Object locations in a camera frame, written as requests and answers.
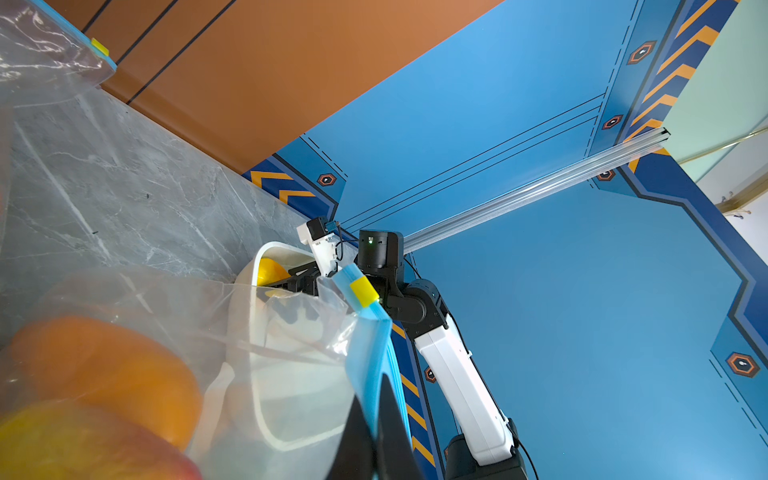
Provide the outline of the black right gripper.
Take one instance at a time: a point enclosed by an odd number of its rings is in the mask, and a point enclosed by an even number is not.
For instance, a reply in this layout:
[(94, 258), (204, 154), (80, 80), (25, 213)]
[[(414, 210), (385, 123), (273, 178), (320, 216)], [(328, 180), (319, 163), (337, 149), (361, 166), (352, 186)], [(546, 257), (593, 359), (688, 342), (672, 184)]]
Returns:
[[(357, 245), (357, 252), (350, 252), (344, 247), (342, 239), (343, 255), (339, 270), (335, 274), (339, 273), (343, 266), (354, 263), (368, 278), (382, 300), (389, 300), (391, 297), (403, 298), (405, 281), (402, 236), (395, 232), (361, 231)], [(285, 288), (281, 289), (317, 295), (316, 283), (322, 275), (315, 259), (303, 261), (298, 266), (286, 270), (291, 274), (291, 278), (286, 282)]]

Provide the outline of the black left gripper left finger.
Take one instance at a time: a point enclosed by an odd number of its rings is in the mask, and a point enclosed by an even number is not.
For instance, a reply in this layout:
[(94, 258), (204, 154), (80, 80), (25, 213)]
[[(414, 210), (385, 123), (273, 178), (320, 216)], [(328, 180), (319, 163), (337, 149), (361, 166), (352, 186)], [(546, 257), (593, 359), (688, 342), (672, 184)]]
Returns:
[(375, 446), (363, 408), (354, 398), (327, 480), (372, 480)]

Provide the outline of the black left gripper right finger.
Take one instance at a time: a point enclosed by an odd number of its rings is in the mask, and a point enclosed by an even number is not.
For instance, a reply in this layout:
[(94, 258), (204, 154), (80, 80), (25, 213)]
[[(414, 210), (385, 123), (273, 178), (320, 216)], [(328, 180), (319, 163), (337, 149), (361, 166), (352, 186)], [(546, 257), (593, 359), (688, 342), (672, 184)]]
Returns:
[(387, 377), (383, 377), (375, 440), (378, 479), (423, 479), (409, 440), (392, 385)]

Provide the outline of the yellow orange mango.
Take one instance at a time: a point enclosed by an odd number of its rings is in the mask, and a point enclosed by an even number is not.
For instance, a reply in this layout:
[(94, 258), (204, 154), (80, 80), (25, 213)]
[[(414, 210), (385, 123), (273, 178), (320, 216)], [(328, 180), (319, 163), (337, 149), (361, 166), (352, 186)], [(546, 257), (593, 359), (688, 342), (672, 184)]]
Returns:
[(285, 288), (291, 274), (278, 262), (271, 258), (262, 258), (256, 267), (257, 283), (259, 287)]

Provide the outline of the spare clear zip-top bag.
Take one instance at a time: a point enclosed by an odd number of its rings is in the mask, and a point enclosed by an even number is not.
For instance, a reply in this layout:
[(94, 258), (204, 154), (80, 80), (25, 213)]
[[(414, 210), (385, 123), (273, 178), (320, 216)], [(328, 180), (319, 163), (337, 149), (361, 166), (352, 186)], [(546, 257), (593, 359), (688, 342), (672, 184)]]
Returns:
[(5, 479), (418, 479), (392, 322), (352, 269), (293, 293), (86, 270), (1, 351)]

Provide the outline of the red apple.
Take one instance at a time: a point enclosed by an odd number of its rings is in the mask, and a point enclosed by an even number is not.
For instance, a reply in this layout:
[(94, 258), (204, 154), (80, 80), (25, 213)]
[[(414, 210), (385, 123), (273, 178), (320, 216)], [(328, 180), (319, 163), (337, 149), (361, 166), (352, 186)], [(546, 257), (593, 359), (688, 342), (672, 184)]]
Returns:
[(1, 418), (3, 479), (200, 479), (197, 465), (150, 430), (69, 401)]

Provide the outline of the clear zip-top bag blue zipper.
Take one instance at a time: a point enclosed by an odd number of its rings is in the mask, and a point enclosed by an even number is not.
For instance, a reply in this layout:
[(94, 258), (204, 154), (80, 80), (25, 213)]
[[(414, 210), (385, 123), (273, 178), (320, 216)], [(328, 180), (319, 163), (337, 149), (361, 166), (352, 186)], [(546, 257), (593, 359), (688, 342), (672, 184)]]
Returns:
[(1, 106), (68, 101), (116, 72), (108, 50), (44, 1), (1, 3)]

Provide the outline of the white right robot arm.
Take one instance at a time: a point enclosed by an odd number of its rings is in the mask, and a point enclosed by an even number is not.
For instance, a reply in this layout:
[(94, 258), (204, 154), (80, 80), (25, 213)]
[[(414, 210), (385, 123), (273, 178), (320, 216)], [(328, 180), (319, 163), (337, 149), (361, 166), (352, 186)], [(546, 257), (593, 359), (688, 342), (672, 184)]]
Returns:
[(514, 422), (493, 399), (438, 288), (421, 276), (407, 279), (414, 266), (403, 236), (363, 230), (347, 246), (341, 227), (324, 217), (300, 225), (297, 234), (313, 258), (292, 268), (280, 286), (307, 291), (318, 278), (346, 280), (357, 304), (400, 325), (425, 360), (424, 378), (440, 387), (458, 427), (444, 448), (444, 478), (536, 478)]

